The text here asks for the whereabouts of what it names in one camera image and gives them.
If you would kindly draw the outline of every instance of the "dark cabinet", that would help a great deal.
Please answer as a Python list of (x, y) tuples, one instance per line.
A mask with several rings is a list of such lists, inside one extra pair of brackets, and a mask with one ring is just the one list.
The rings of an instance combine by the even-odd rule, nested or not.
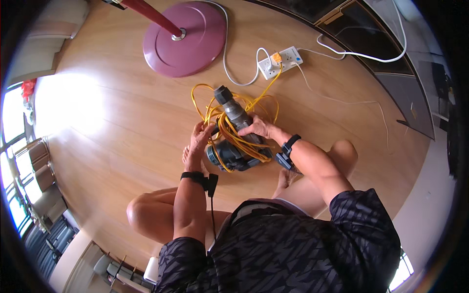
[[(402, 52), (375, 17), (356, 1), (341, 7), (340, 12), (332, 21), (325, 20), (318, 27), (344, 44), (351, 52), (383, 60), (395, 58)], [(389, 63), (359, 58), (373, 72), (413, 75), (405, 58)]]
[(283, 13), (288, 13), (295, 18), (308, 23), (315, 23), (325, 14), (338, 7), (347, 0), (248, 0)]
[[(344, 50), (388, 60), (402, 47), (385, 22), (361, 0), (247, 0), (294, 17), (323, 32)], [(399, 121), (434, 139), (427, 97), (405, 54), (394, 62), (358, 58), (383, 85), (406, 121)]]
[(375, 74), (384, 85), (404, 115), (407, 126), (433, 138), (433, 124), (426, 97), (415, 76), (400, 74)]

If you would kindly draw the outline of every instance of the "floor lamp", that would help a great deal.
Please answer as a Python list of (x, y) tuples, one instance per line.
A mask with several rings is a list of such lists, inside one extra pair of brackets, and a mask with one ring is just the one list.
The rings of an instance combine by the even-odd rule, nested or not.
[(204, 2), (182, 2), (163, 13), (143, 0), (113, 0), (150, 19), (144, 36), (145, 60), (168, 77), (193, 75), (207, 67), (225, 44), (222, 15)]

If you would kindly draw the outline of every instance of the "foot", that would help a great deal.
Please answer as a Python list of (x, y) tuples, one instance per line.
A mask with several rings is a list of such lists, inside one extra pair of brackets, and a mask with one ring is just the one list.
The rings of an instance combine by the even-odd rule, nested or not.
[(279, 174), (279, 183), (277, 185), (277, 190), (275, 190), (275, 192), (273, 193), (272, 198), (276, 198), (280, 194), (280, 192), (289, 187), (293, 183), (297, 175), (298, 173), (294, 171), (289, 171), (285, 168), (282, 168)]
[[(189, 154), (189, 148), (190, 148), (190, 145), (188, 145), (187, 147), (184, 148), (184, 151), (182, 151), (182, 162), (184, 164), (186, 164), (186, 161), (187, 161), (187, 155)], [(205, 167), (204, 165), (204, 162), (203, 161), (200, 161), (200, 168), (202, 169), (202, 173), (204, 173), (204, 176), (205, 177), (208, 177), (208, 175), (210, 174), (207, 170), (207, 168)]]

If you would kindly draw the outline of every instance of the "electric drill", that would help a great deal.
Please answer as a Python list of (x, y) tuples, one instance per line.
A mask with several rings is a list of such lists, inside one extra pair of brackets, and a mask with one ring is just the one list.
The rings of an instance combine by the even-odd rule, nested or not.
[[(252, 118), (246, 113), (244, 108), (233, 99), (233, 94), (227, 87), (223, 85), (218, 87), (215, 89), (214, 94), (218, 103), (225, 109), (225, 113), (236, 131), (240, 131), (252, 124)], [(217, 132), (219, 132), (218, 127), (214, 129), (212, 135), (215, 135)], [(265, 144), (264, 138), (254, 133), (243, 136), (243, 139), (250, 143)], [(261, 162), (259, 159), (247, 155), (227, 140), (217, 143), (215, 148), (217, 149), (220, 159), (229, 170), (245, 171)], [(272, 158), (270, 148), (259, 147), (257, 151), (268, 158)], [(215, 154), (213, 146), (209, 145), (206, 153), (212, 164), (225, 171), (225, 168), (223, 168)]]

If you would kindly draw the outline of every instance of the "power strip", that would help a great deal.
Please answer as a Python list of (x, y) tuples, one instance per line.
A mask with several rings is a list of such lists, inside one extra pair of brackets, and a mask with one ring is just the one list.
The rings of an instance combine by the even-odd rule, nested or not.
[[(282, 57), (282, 72), (296, 67), (295, 63), (303, 63), (303, 59), (301, 59), (301, 56), (295, 47), (285, 49), (279, 52), (279, 54)], [(274, 78), (280, 71), (280, 65), (273, 60), (272, 56), (270, 56), (270, 60), (272, 61), (272, 68), (270, 70), (267, 69), (267, 67), (270, 65), (269, 58), (265, 58), (264, 60), (257, 63), (257, 67), (260, 69), (262, 75), (267, 80)]]

